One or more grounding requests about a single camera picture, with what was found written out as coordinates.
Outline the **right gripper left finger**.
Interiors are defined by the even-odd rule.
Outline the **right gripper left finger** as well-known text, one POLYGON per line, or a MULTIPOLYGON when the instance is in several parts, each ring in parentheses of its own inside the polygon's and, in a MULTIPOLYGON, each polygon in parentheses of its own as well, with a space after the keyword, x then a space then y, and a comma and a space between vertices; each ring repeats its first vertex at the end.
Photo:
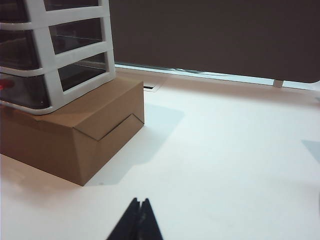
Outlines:
POLYGON ((135 197, 107 237, 107 240, 136 240, 139 217, 140 202, 135 197))

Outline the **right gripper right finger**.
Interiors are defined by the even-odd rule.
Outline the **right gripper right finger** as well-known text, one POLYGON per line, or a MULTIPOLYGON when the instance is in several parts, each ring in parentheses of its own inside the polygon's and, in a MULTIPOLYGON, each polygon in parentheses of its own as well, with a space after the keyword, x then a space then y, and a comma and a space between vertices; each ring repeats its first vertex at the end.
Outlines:
POLYGON ((139 213, 139 239, 140 240, 163 240, 151 203, 146 198, 139 213))

